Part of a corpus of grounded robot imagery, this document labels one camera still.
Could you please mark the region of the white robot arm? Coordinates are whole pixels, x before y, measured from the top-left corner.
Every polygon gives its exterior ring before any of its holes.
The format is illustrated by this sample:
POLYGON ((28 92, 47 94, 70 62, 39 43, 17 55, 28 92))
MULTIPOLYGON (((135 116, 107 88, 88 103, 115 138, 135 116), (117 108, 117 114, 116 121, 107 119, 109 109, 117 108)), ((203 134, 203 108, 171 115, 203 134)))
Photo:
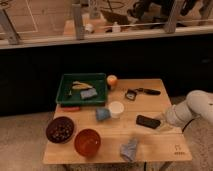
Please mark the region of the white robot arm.
POLYGON ((184 130, 193 120, 203 118, 213 125, 213 93, 203 90, 190 91, 178 104, 171 105, 157 116, 161 121, 158 130, 174 128, 184 130))

